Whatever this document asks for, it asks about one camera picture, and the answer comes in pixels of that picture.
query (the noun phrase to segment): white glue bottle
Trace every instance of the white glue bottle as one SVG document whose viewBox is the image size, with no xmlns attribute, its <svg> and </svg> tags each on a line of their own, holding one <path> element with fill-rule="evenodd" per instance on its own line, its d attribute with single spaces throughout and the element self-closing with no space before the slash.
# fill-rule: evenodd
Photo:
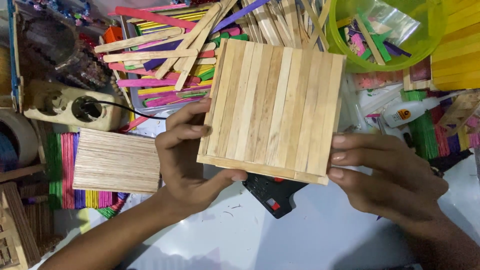
<svg viewBox="0 0 480 270">
<path fill-rule="evenodd" d="M 388 106 L 382 113 L 382 117 L 390 127 L 398 127 L 405 123 L 411 122 L 425 113 L 426 110 L 433 109 L 440 105 L 440 101 L 460 94 L 466 91 L 458 91 L 450 95 L 436 98 L 425 98 L 422 101 L 407 101 Z"/>
</svg>

